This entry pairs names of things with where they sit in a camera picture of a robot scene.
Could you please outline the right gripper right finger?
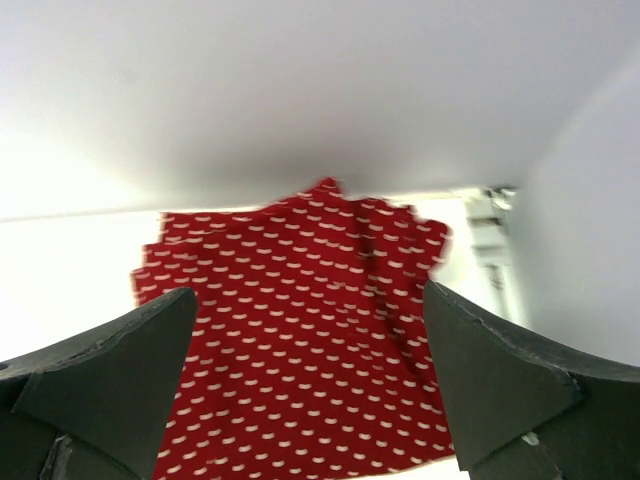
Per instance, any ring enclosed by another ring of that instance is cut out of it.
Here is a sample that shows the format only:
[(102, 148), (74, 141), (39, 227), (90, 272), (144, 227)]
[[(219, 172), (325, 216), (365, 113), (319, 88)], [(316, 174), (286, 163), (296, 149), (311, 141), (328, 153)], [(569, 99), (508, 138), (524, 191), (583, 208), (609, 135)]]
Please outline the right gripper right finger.
[(424, 319), (458, 465), (475, 480), (636, 480), (639, 369), (424, 289)]

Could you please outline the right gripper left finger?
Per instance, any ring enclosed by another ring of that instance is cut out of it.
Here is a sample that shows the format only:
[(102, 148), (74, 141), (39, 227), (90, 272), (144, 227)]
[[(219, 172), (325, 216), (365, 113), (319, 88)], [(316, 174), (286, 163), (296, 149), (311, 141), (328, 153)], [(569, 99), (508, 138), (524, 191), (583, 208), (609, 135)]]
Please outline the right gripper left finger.
[(2, 478), (151, 478), (197, 309), (174, 289), (2, 361)]

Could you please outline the red polka dot skirt pile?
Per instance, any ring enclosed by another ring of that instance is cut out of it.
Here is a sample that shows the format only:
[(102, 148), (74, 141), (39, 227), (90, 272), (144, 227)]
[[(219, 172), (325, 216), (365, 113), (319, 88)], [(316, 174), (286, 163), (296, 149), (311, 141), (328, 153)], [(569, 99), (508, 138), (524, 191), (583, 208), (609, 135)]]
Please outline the red polka dot skirt pile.
[(157, 479), (344, 479), (453, 454), (423, 320), (448, 227), (324, 179), (250, 212), (167, 213), (139, 303), (198, 314)]

